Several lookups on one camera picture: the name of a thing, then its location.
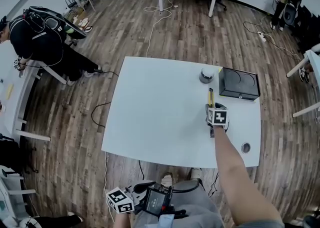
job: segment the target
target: black device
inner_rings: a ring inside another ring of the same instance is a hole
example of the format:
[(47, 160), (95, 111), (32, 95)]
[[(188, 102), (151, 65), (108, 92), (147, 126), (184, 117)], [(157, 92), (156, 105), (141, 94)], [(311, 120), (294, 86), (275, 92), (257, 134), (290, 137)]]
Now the black device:
[(174, 215), (174, 219), (186, 218), (189, 215), (186, 214), (186, 210), (175, 210), (175, 207), (170, 204), (173, 193), (187, 193), (198, 188), (199, 184), (196, 187), (189, 190), (174, 190), (172, 186), (167, 187), (158, 187), (154, 188), (148, 187), (142, 205), (142, 210), (160, 218), (161, 215)]
[(164, 191), (148, 187), (142, 210), (158, 217), (165, 203), (166, 195), (167, 193)]
[(258, 76), (223, 67), (219, 72), (219, 95), (253, 101), (260, 97)]

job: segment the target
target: cable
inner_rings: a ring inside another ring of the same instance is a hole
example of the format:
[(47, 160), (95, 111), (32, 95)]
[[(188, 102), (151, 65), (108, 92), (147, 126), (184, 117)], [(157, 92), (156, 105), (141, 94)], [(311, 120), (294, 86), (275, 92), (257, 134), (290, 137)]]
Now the cable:
[[(260, 23), (252, 23), (252, 22), (249, 22), (249, 21), (244, 21), (243, 22), (243, 27), (249, 32), (249, 33), (252, 33), (252, 34), (259, 34), (259, 30), (258, 30), (258, 28), (257, 28), (257, 26), (262, 26), (262, 24), (263, 24), (263, 21), (264, 21), (264, 19), (266, 18), (268, 16), (268, 14), (266, 14), (263, 18), (262, 18), (262, 20), (261, 20), (261, 22)], [(256, 31), (257, 32), (254, 32), (254, 31), (250, 31), (246, 26), (245, 26), (245, 23), (248, 23), (248, 24), (251, 24), (251, 25), (254, 25), (255, 26), (255, 29), (256, 29)]]
[(94, 107), (93, 111), (91, 112), (91, 120), (92, 120), (95, 124), (97, 124), (98, 126), (101, 126), (101, 127), (103, 127), (103, 128), (106, 128), (106, 126), (101, 125), (101, 124), (95, 122), (94, 117), (93, 117), (93, 114), (94, 114), (95, 110), (96, 110), (98, 107), (100, 107), (100, 106), (106, 106), (106, 105), (108, 105), (108, 104), (110, 104), (110, 103), (111, 103), (111, 101), (110, 101), (110, 102), (105, 102), (105, 103), (102, 103), (102, 104), (98, 104), (96, 107)]
[[(172, 15), (172, 13), (168, 10), (170, 8), (172, 8), (173, 6), (173, 3), (168, 0), (168, 2), (171, 4), (171, 6), (167, 7), (167, 8), (164, 8), (163, 11), (168, 11), (169, 12), (169, 15), (165, 16), (165, 17), (162, 17), (159, 21), (155, 22), (153, 25), (152, 25), (152, 30), (151, 30), (151, 34), (150, 34), (150, 38), (149, 38), (149, 45), (148, 45), (148, 48), (146, 50), (146, 54), (145, 54), (145, 57), (148, 57), (148, 51), (149, 51), (149, 48), (150, 48), (150, 42), (151, 42), (151, 36), (152, 36), (152, 33), (154, 32), (154, 27), (157, 23), (159, 23), (162, 19), (165, 19), (165, 18), (168, 18)], [(144, 11), (146, 12), (155, 12), (155, 11), (160, 11), (159, 8), (157, 8), (156, 6), (147, 6), (143, 9)]]
[(108, 206), (110, 216), (111, 216), (112, 221), (113, 221), (113, 223), (114, 223), (114, 222), (115, 222), (115, 220), (114, 220), (114, 217), (113, 217), (113, 215), (112, 215), (112, 213), (111, 213), (110, 206), (109, 206), (109, 204), (108, 204), (108, 202), (107, 202), (107, 191), (106, 191), (106, 186), (107, 186), (107, 152), (105, 151), (104, 153), (105, 153), (105, 160), (104, 160), (104, 165), (105, 165), (105, 173), (104, 173), (104, 194), (105, 194), (105, 203), (106, 203), (106, 205)]
[[(176, 194), (185, 194), (185, 193), (189, 193), (189, 192), (192, 192), (194, 191), (195, 189), (197, 189), (199, 187), (199, 184), (200, 184), (200, 179), (198, 178), (197, 179), (197, 184), (195, 187), (191, 188), (191, 189), (187, 189), (187, 190), (177, 190), (177, 189), (173, 189), (172, 192), (173, 193), (176, 193)], [(167, 190), (169, 190), (168, 187), (164, 186), (164, 185), (161, 185), (161, 188), (165, 188)]]
[(141, 160), (139, 160), (138, 162), (139, 162), (140, 170), (141, 170), (141, 173), (142, 173), (142, 180), (145, 180), (145, 174), (144, 174), (144, 172), (142, 171), (142, 168), (141, 168)]
[[(116, 74), (116, 73), (113, 72), (113, 71), (99, 71), (98, 73), (100, 73), (100, 74), (112, 73), (112, 74), (117, 75), (117, 76), (119, 77), (119, 75)], [(110, 104), (110, 103), (111, 103), (111, 101), (110, 101), (110, 102), (105, 102), (105, 103), (102, 103), (102, 104), (98, 104), (96, 107), (94, 107), (93, 111), (91, 112), (91, 120), (92, 120), (96, 125), (98, 125), (98, 126), (100, 126), (100, 127), (103, 127), (103, 128), (106, 128), (106, 126), (101, 125), (101, 124), (97, 123), (97, 122), (94, 120), (94, 112), (95, 112), (95, 110), (96, 110), (98, 107), (100, 107), (100, 106), (106, 106), (106, 105), (108, 105), (108, 104)]]
[[(272, 32), (267, 32), (267, 33), (263, 33), (263, 32), (260, 32), (257, 28), (257, 26), (261, 26), (262, 23), (263, 23), (263, 20), (267, 17), (268, 15), (265, 15), (261, 22), (260, 23), (252, 23), (252, 22), (249, 22), (249, 21), (244, 21), (243, 22), (243, 27), (249, 32), (249, 33), (252, 33), (252, 34), (262, 34), (263, 36), (268, 36), (272, 39), (272, 41), (270, 41), (268, 38), (264, 37), (268, 42), (270, 42), (271, 44), (273, 44), (275, 46), (276, 49), (278, 50), (281, 50), (282, 52), (284, 52), (283, 50), (286, 50), (287, 52), (289, 52), (292, 56), (297, 56), (299, 58), (299, 56), (297, 54), (293, 54), (291, 53), (289, 50), (287, 50), (285, 47), (282, 47), (282, 46), (277, 46), (276, 43), (275, 43), (275, 40), (274, 38), (272, 38), (269, 34), (271, 34)], [(248, 23), (248, 24), (251, 24), (251, 25), (255, 25), (255, 29), (257, 32), (254, 32), (254, 31), (250, 31), (246, 26), (245, 26), (245, 23)], [(290, 57), (291, 59), (293, 60), (296, 60), (296, 61), (300, 61), (300, 59), (295, 59), (295, 58), (292, 58), (290, 55), (288, 55), (286, 52), (284, 52), (288, 57)]]
[[(291, 59), (296, 60), (296, 61), (300, 61), (298, 54), (293, 54), (293, 53), (291, 53), (288, 49), (286, 49), (286, 48), (284, 48), (284, 47), (282, 47), (282, 46), (277, 46), (276, 43), (275, 43), (274, 38), (272, 38), (269, 34), (263, 33), (263, 35), (269, 36), (269, 37), (272, 39), (273, 42), (270, 41), (269, 39), (267, 39), (266, 37), (264, 37), (268, 42), (270, 42), (272, 45), (274, 45), (276, 49), (281, 50), (283, 53), (285, 53), (285, 54), (286, 54), (288, 57), (290, 57)], [(286, 52), (284, 52), (283, 50), (289, 52), (292, 56), (297, 56), (298, 59), (292, 58), (290, 55), (288, 55), (288, 54), (287, 54)]]
[[(22, 180), (22, 182), (23, 182), (23, 184), (24, 184), (25, 189), (27, 189), (27, 186), (26, 186), (25, 180)], [(39, 213), (38, 213), (38, 211), (37, 211), (37, 209), (36, 209), (36, 207), (35, 207), (34, 203), (32, 202), (32, 199), (31, 199), (31, 197), (30, 197), (30, 194), (28, 194), (28, 197), (29, 197), (29, 199), (30, 199), (31, 205), (32, 205), (32, 206), (33, 206), (33, 208), (34, 208), (35, 213), (36, 213), (36, 214), (37, 214), (37, 216), (39, 217), (40, 215), (39, 215)]]
[(113, 71), (97, 71), (97, 73), (99, 73), (99, 74), (107, 74), (107, 73), (111, 73), (111, 74), (117, 75), (117, 76), (119, 77), (119, 75), (118, 75), (118, 74), (116, 74), (116, 73), (115, 73), (115, 72), (113, 72)]
[[(211, 198), (211, 197), (214, 195), (214, 193), (218, 191), (217, 188), (216, 188), (216, 183), (217, 183), (218, 177), (219, 177), (219, 172), (216, 173), (215, 180), (214, 180), (214, 182), (211, 184), (211, 189), (210, 189), (210, 191), (208, 192), (209, 198)], [(213, 187), (214, 187), (215, 191), (210, 195), (210, 192), (212, 191)]]

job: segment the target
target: white shoe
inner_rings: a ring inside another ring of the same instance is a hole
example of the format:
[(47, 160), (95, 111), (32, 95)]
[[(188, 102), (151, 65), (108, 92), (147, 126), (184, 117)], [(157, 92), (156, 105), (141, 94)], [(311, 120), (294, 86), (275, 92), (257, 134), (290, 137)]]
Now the white shoe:
[(170, 187), (174, 184), (172, 173), (165, 173), (161, 179), (161, 184), (165, 187)]
[(98, 72), (92, 72), (92, 73), (89, 73), (87, 71), (84, 72), (84, 77), (86, 78), (91, 78), (93, 75), (97, 74)]
[(191, 170), (191, 179), (190, 180), (198, 180), (201, 178), (202, 170), (199, 167), (193, 167)]
[(302, 82), (306, 79), (306, 70), (304, 67), (299, 69), (299, 76)]
[(272, 22), (270, 22), (269, 25), (270, 25), (270, 27), (271, 27), (272, 30), (275, 30), (275, 29), (276, 29), (276, 26), (273, 25)]
[[(68, 217), (75, 216), (75, 215), (76, 214), (73, 212), (68, 212)], [(77, 217), (81, 220), (81, 223), (84, 221), (80, 216), (77, 215)]]
[(71, 80), (68, 79), (68, 81), (66, 82), (66, 84), (67, 84), (68, 86), (73, 86), (76, 82), (77, 82), (76, 80), (71, 81)]

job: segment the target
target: electrical outlet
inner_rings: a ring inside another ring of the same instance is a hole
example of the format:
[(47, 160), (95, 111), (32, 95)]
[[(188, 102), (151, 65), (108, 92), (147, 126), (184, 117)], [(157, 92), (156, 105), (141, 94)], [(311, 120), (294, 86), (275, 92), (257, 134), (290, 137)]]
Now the electrical outlet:
[(260, 39), (262, 42), (266, 42), (267, 40), (265, 39), (264, 35), (261, 32), (258, 32)]

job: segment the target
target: person in black shirt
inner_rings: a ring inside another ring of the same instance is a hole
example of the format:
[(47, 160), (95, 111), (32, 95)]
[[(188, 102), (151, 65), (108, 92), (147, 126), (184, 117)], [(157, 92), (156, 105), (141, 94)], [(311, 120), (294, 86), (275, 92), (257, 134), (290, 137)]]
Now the person in black shirt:
[(101, 69), (82, 54), (62, 42), (61, 36), (54, 30), (43, 28), (35, 31), (22, 15), (12, 21), (6, 16), (0, 21), (0, 43), (10, 41), (16, 54), (21, 57), (20, 70), (25, 69), (29, 60), (43, 61), (58, 73), (68, 76), (67, 84), (72, 86), (82, 76), (87, 78)]

